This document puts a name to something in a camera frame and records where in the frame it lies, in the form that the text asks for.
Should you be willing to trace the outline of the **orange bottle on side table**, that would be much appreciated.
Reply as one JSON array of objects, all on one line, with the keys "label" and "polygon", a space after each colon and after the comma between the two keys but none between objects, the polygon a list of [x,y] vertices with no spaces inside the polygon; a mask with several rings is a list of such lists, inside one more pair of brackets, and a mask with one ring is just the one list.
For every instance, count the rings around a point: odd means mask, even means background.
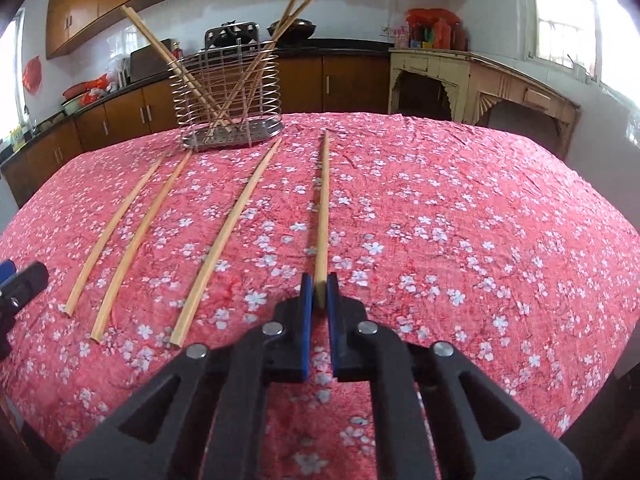
[{"label": "orange bottle on side table", "polygon": [[451,42],[451,26],[444,18],[440,18],[433,25],[433,48],[436,50],[449,50]]}]

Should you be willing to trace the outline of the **green basin on counter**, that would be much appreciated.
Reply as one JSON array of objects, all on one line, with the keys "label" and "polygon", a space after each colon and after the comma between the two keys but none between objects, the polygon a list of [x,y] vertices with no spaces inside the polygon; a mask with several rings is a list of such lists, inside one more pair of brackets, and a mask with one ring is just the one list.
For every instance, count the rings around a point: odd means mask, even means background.
[{"label": "green basin on counter", "polygon": [[72,116],[73,114],[78,113],[84,107],[90,104],[90,99],[88,98],[88,93],[80,94],[79,96],[75,96],[73,99],[69,99],[62,104],[62,111],[66,116]]}]

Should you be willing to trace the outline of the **red plastic bag on table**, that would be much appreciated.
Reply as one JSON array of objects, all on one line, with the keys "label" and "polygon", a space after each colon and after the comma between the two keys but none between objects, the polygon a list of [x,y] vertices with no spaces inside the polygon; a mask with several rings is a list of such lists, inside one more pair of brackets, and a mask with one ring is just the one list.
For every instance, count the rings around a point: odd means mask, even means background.
[{"label": "red plastic bag on table", "polygon": [[432,28],[440,20],[447,23],[450,29],[454,26],[458,26],[462,23],[462,19],[447,9],[422,9],[415,8],[410,9],[406,14],[406,22],[410,30],[410,38],[412,40],[418,40],[423,37],[423,34],[419,34],[420,28]]}]

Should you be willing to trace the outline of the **dark wooden cutting board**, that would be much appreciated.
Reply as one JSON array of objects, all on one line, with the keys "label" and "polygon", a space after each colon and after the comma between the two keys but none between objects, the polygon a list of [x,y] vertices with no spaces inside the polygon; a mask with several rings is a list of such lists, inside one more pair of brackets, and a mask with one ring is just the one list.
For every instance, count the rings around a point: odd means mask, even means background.
[{"label": "dark wooden cutting board", "polygon": [[129,57],[130,82],[142,81],[143,79],[163,73],[167,70],[167,62],[160,56],[150,44],[141,49],[135,50]]}]

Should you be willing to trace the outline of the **red floral tablecloth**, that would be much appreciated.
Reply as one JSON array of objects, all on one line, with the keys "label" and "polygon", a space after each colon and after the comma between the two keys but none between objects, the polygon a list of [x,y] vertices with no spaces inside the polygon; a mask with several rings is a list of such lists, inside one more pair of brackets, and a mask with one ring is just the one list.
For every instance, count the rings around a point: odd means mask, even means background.
[{"label": "red floral tablecloth", "polygon": [[[637,327],[639,237],[549,152],[502,131],[375,114],[293,114],[277,139],[190,152],[165,131],[80,155],[17,213],[1,255],[47,288],[1,360],[1,474],[56,478],[62,456],[191,344],[234,344],[314,285],[323,133],[328,277],[401,340],[448,341],[562,442],[582,478],[615,444],[600,396]],[[169,338],[224,220],[281,139],[210,277]],[[89,252],[140,178],[72,316]],[[312,295],[309,375],[267,391],[254,479],[381,479],[370,386],[333,374]]]}]

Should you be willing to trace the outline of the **left window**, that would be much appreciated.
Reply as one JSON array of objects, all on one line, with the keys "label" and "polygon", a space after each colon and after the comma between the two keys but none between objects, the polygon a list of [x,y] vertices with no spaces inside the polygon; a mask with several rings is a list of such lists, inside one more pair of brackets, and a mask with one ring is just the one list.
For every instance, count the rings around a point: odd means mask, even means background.
[{"label": "left window", "polygon": [[20,9],[1,36],[0,134],[1,146],[11,140],[11,133],[23,122],[22,41],[24,10]]}]

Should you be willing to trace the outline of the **dark wok right burner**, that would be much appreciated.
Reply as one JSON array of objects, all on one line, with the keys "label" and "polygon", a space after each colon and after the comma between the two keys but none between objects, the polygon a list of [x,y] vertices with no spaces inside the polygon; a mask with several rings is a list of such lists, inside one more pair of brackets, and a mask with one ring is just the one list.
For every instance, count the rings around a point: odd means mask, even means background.
[{"label": "dark wok right burner", "polygon": [[316,25],[304,18],[296,18],[290,27],[279,37],[279,47],[298,46],[308,40],[316,31]]}]

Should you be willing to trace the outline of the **right window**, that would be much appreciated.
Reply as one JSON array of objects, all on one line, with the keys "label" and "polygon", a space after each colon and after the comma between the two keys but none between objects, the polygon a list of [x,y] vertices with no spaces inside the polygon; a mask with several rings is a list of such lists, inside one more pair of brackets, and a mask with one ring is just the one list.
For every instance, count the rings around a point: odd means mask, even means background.
[{"label": "right window", "polygon": [[639,26],[618,0],[535,0],[536,58],[639,103]]}]

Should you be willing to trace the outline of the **red bottle on counter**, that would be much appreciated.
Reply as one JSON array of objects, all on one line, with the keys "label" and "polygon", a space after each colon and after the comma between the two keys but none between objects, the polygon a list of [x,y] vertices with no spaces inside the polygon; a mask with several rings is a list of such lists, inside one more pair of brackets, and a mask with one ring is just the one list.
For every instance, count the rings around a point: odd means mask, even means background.
[{"label": "red bottle on counter", "polygon": [[183,50],[180,47],[179,41],[174,42],[174,46],[172,47],[172,54],[174,55],[175,58],[183,57]]}]

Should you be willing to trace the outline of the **red basin on counter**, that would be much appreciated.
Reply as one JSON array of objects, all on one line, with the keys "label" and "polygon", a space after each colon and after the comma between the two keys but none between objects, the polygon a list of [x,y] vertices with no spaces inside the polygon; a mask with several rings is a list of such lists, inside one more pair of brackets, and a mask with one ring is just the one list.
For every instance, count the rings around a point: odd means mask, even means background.
[{"label": "red basin on counter", "polygon": [[105,90],[108,86],[108,80],[104,78],[93,79],[89,81],[78,82],[70,88],[66,89],[62,96],[65,101],[75,99],[76,96],[80,96],[92,89]]}]

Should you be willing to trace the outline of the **pink bag on wall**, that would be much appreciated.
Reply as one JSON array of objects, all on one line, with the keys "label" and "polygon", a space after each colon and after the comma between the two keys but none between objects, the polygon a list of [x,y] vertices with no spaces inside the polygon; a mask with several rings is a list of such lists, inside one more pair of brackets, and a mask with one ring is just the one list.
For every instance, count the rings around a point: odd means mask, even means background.
[{"label": "pink bag on wall", "polygon": [[23,70],[22,81],[24,90],[28,94],[33,96],[38,92],[42,81],[42,65],[39,56],[31,58],[26,63]]}]

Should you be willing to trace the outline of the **yellow dish soap bottle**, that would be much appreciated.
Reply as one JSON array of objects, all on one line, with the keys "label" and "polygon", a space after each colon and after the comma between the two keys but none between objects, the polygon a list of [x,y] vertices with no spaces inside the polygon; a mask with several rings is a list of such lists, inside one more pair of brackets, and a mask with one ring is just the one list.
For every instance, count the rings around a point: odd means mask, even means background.
[{"label": "yellow dish soap bottle", "polygon": [[17,127],[11,132],[10,141],[14,153],[18,152],[26,144],[22,127]]}]

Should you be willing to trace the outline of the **black wok left burner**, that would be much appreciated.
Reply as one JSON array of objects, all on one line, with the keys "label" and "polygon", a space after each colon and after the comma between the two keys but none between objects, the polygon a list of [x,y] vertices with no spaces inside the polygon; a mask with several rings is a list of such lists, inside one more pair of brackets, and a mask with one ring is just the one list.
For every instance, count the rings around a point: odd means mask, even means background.
[{"label": "black wok left burner", "polygon": [[209,29],[205,33],[205,49],[228,48],[237,44],[256,44],[259,41],[259,27],[255,22],[236,21]]}]

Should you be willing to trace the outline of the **cream painted wooden side table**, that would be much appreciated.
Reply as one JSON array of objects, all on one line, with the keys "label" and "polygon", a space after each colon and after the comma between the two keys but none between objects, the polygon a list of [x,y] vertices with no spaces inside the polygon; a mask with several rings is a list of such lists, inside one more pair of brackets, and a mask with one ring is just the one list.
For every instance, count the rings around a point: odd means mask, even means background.
[{"label": "cream painted wooden side table", "polygon": [[566,159],[580,115],[580,106],[548,84],[506,64],[473,52],[392,49],[387,111],[398,112],[397,81],[404,74],[425,76],[444,86],[451,119],[477,125],[500,102],[536,110],[554,121],[558,143],[554,154]]}]

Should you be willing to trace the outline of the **window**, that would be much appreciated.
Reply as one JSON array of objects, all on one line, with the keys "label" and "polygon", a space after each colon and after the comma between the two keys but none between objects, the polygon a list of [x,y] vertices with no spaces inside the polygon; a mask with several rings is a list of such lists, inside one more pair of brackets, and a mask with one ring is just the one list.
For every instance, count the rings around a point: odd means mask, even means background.
[{"label": "window", "polygon": [[618,0],[535,0],[536,58],[639,103],[639,26]]},{"label": "window", "polygon": [[23,122],[22,41],[24,10],[20,9],[1,36],[0,134],[1,146],[11,140],[11,133]]}]

